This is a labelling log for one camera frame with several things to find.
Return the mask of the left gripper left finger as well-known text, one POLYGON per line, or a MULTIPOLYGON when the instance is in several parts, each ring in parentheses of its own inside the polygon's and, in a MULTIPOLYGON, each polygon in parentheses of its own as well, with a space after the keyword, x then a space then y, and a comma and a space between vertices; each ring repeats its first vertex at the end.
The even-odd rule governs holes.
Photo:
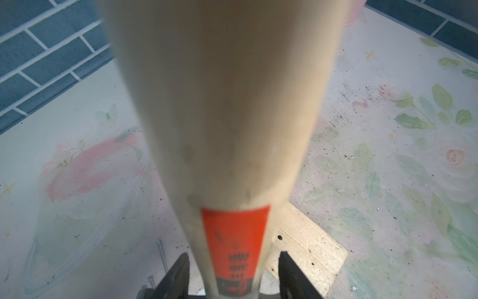
POLYGON ((190 262, 181 254, 166 276, 149 296, 150 299, 187 299, 189 294, 190 262))

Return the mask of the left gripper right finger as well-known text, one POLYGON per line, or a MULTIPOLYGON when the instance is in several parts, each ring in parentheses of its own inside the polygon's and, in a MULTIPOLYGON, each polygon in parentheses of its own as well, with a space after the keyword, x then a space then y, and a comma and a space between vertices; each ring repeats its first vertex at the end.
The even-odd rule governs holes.
POLYGON ((286 251, 279 256, 278 274, 281 299, 323 299, 286 251))

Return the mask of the wooden plank with nails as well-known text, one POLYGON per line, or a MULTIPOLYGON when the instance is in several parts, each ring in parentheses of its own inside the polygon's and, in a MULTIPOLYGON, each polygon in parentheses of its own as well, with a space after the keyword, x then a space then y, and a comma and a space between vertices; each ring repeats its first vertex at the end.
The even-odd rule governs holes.
POLYGON ((284 208, 265 268, 279 278, 278 259, 286 251, 316 290, 326 296, 344 265, 348 250, 291 203, 284 208))

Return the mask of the wooden claw hammer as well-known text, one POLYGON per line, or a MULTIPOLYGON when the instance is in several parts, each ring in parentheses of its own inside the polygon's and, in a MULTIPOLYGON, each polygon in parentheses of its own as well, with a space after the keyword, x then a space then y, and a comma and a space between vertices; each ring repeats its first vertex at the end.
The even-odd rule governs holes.
POLYGON ((350 1, 98 1, 209 299, 255 299, 350 1))

